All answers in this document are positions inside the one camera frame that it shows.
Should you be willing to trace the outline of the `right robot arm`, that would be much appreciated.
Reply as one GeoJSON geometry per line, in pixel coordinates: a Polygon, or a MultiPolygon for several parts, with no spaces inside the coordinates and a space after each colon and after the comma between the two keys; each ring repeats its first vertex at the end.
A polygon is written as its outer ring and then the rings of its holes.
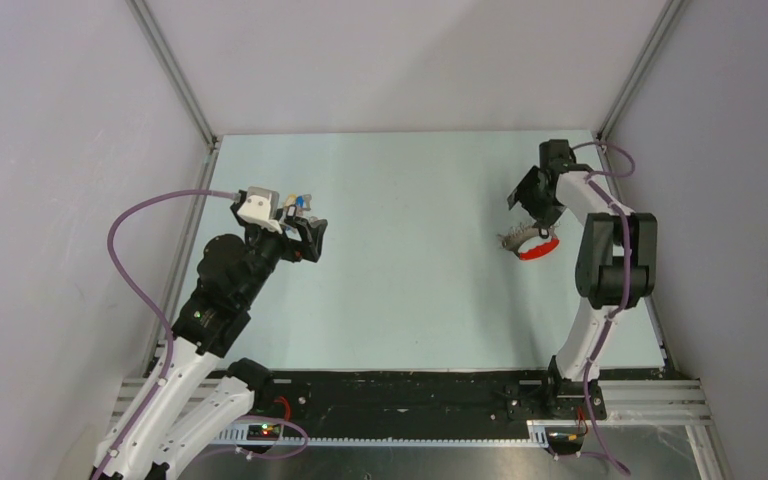
{"type": "Polygon", "coordinates": [[[509,393],[512,418],[594,418],[601,354],[614,326],[656,283],[656,217],[634,211],[601,187],[600,172],[579,162],[575,151],[566,140],[542,142],[538,164],[507,198],[509,208],[519,206],[532,219],[498,237],[502,249],[520,261],[559,246],[556,224],[565,212],[583,228],[574,268],[580,303],[571,330],[540,385],[509,393]]]}

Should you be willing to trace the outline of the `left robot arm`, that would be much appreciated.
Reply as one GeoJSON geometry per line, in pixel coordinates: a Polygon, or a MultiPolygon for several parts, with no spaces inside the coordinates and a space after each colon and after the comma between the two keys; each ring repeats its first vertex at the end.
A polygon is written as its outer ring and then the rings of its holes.
{"type": "Polygon", "coordinates": [[[272,372],[241,359],[206,399],[183,411],[249,323],[276,266],[319,260],[328,222],[305,217],[297,206],[241,203],[234,215],[244,234],[219,235],[205,245],[196,287],[172,324],[166,352],[98,446],[91,478],[176,479],[232,422],[274,408],[272,372]]]}

